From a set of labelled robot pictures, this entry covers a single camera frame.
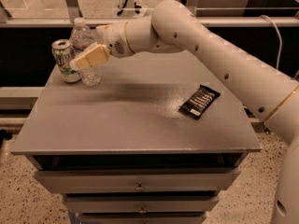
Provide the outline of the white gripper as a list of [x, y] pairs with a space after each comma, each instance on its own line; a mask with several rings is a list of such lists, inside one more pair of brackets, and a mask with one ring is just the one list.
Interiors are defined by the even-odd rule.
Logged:
[[98, 25], [95, 30], [102, 36], [105, 45], [95, 45], [86, 48], [79, 56], [70, 62], [70, 67], [75, 71], [91, 68], [106, 62], [110, 52], [114, 57], [123, 58], [133, 56], [126, 37], [126, 23], [113, 23], [110, 25]]

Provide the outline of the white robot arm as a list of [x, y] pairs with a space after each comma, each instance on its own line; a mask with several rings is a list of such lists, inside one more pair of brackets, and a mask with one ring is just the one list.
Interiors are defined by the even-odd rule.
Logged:
[[288, 150], [281, 166], [271, 224], [299, 223], [299, 82], [210, 32], [180, 2], [164, 0], [144, 18], [98, 26], [102, 45], [91, 45], [71, 61], [75, 70], [141, 51], [186, 49]]

